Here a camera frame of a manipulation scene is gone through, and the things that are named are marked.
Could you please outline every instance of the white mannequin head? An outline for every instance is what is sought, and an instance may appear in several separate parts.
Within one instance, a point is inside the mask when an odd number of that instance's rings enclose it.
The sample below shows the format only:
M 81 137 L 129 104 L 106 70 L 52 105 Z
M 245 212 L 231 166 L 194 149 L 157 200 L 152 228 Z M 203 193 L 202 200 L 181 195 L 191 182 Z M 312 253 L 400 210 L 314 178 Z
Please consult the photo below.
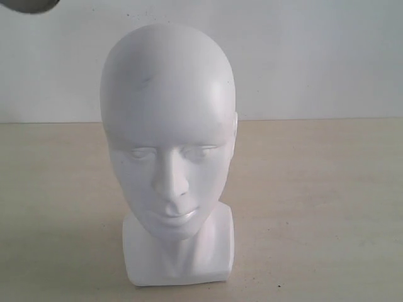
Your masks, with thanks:
M 217 205 L 234 153 L 235 97 L 227 57 L 198 30 L 149 25 L 112 48 L 103 125 L 125 198 L 151 235 L 190 238 Z

